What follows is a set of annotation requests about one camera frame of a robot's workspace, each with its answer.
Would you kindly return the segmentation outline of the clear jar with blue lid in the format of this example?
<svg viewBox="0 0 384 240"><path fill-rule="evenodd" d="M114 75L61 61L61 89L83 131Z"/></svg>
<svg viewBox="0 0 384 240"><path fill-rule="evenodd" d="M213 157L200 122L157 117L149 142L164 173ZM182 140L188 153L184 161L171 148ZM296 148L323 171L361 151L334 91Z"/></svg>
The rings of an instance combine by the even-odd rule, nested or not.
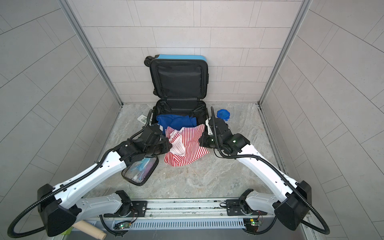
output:
<svg viewBox="0 0 384 240"><path fill-rule="evenodd" d="M224 121L228 121L230 119L230 112L226 109L221 109L217 111L217 118L222 119Z"/></svg>

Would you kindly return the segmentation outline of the clear toiletry pouch black trim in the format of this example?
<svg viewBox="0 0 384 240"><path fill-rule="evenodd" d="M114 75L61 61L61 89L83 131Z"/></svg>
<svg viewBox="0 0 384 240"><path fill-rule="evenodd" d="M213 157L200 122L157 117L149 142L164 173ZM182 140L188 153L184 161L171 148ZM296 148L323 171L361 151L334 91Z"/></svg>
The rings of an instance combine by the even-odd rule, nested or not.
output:
<svg viewBox="0 0 384 240"><path fill-rule="evenodd" d="M123 179L129 183L136 186L142 186L146 183L158 164L158 157L144 158L141 161L135 162L130 167L124 169L121 175Z"/></svg>

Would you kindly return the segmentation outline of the blue shirt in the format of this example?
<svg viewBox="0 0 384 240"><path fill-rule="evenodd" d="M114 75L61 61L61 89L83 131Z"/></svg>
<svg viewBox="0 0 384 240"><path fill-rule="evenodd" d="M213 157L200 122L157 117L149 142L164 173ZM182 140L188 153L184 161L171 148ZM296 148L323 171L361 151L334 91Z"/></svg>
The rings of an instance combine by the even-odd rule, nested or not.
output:
<svg viewBox="0 0 384 240"><path fill-rule="evenodd" d="M197 126L197 119L190 116L179 115L158 115L156 117L158 124L162 127L163 135L166 129L171 127L174 130L181 130L182 128L193 128Z"/></svg>

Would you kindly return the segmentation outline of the red white striped garment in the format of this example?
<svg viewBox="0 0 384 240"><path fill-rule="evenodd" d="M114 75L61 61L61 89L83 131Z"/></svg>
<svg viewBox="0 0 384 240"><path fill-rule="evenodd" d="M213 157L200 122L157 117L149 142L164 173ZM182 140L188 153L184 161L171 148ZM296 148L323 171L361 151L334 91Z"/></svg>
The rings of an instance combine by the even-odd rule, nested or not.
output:
<svg viewBox="0 0 384 240"><path fill-rule="evenodd" d="M209 150L201 147L199 143L204 130L205 125L193 128L183 127L179 131L167 127L165 133L172 147L165 154L165 163L172 167L186 166L209 154Z"/></svg>

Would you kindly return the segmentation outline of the blue suitcase with black lining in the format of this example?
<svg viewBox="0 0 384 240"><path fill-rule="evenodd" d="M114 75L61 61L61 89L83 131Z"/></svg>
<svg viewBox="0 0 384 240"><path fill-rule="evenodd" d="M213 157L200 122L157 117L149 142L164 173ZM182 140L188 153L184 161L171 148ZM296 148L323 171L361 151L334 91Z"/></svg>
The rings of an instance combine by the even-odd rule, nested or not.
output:
<svg viewBox="0 0 384 240"><path fill-rule="evenodd" d="M153 94L160 99L153 107L152 124L159 115L179 115L196 118L204 124L208 118L207 96L209 68L207 59L200 55L147 56L145 66L150 69Z"/></svg>

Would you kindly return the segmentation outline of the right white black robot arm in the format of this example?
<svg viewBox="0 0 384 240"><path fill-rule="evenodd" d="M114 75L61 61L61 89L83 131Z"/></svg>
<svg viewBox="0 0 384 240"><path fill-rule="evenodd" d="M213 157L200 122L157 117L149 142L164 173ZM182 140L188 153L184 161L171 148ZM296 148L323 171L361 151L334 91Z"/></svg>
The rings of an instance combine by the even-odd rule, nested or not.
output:
<svg viewBox="0 0 384 240"><path fill-rule="evenodd" d="M286 228L294 231L303 224L321 234L330 234L324 218L312 206L312 188L287 176L266 160L242 134L233 134L228 124L211 116L199 142L201 146L218 150L224 159L237 160L249 168L272 194L256 194L247 190L239 198L243 212L262 211L274 215Z"/></svg>

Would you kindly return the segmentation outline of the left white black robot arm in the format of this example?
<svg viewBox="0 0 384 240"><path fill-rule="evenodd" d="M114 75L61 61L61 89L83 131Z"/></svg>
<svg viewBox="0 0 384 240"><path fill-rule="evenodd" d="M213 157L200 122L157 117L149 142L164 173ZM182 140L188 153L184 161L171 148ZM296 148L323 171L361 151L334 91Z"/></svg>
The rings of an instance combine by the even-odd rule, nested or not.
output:
<svg viewBox="0 0 384 240"><path fill-rule="evenodd" d="M136 135L137 139L127 139L107 150L98 162L75 177L56 186L42 186L38 190L38 200L11 222L8 236L16 239L46 231L49 237L54 237L89 217L104 214L125 217L132 213L133 204L125 191L116 191L109 196L91 200L83 200L82 197L115 173L145 158L156 158L168 153L172 148L168 138L157 126L146 126ZM38 208L43 227L24 233L15 232L19 221L34 208Z"/></svg>

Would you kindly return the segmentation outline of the white remote control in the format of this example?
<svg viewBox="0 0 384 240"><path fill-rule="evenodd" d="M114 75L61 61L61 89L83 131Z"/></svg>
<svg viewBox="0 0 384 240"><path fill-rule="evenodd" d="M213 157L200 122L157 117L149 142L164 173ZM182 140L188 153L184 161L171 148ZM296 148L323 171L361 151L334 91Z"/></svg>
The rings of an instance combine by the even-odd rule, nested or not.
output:
<svg viewBox="0 0 384 240"><path fill-rule="evenodd" d="M137 120L139 121L139 122L141 122L142 124L146 124L147 123L147 119L148 119L148 117L147 116L144 116L144 115L140 115L138 118L137 118Z"/></svg>

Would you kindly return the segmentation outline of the left circuit board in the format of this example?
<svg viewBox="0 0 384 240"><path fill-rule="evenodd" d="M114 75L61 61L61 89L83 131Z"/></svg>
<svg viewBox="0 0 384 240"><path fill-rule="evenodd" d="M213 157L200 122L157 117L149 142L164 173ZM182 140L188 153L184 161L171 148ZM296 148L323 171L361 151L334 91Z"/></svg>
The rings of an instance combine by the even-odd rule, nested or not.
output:
<svg viewBox="0 0 384 240"><path fill-rule="evenodd" d="M129 229L131 227L131 225L132 224L130 221L123 221L123 222L115 224L114 229L115 230Z"/></svg>

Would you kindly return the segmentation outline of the circuit board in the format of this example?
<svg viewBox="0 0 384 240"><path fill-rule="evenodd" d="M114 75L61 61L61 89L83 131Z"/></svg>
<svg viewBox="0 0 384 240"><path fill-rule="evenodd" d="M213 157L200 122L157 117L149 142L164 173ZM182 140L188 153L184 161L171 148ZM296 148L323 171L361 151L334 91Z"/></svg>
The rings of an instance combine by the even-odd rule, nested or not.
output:
<svg viewBox="0 0 384 240"><path fill-rule="evenodd" d="M123 222L115 224L114 229L115 230L129 229L131 227L131 225L132 224L130 221L123 221Z"/></svg>
<svg viewBox="0 0 384 240"><path fill-rule="evenodd" d="M245 230L251 233L259 231L263 222L260 219L243 219Z"/></svg>

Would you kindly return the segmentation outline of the right circuit board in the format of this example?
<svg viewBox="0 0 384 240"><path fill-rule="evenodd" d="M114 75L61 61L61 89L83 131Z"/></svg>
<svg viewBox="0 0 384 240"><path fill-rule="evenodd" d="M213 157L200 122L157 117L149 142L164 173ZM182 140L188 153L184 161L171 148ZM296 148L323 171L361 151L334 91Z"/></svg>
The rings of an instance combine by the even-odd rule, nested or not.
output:
<svg viewBox="0 0 384 240"><path fill-rule="evenodd" d="M259 231L263 222L260 219L243 219L245 230L251 233Z"/></svg>

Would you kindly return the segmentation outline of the green block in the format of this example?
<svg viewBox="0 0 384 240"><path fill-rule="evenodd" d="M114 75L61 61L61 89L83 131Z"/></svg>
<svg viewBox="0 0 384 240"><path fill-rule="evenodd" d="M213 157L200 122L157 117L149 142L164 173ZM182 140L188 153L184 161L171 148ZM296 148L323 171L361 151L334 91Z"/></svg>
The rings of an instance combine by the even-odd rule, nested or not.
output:
<svg viewBox="0 0 384 240"><path fill-rule="evenodd" d="M74 229L73 227L70 227L70 228L68 228L66 231L64 231L63 233L61 233L61 235L63 235L63 236L70 235L73 229Z"/></svg>

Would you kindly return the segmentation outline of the aluminium mounting rail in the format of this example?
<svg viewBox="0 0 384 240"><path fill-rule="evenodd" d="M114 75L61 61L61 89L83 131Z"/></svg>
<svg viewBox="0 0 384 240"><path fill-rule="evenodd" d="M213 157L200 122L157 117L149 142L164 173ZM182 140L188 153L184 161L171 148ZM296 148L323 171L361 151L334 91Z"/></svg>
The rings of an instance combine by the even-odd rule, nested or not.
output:
<svg viewBox="0 0 384 240"><path fill-rule="evenodd" d="M277 216L279 220L301 221L307 211L295 196L279 201L271 195L252 192L246 198L213 199L147 199L124 200L117 194L60 203L60 207L75 213L77 220L95 218L154 220L154 219L261 219Z"/></svg>

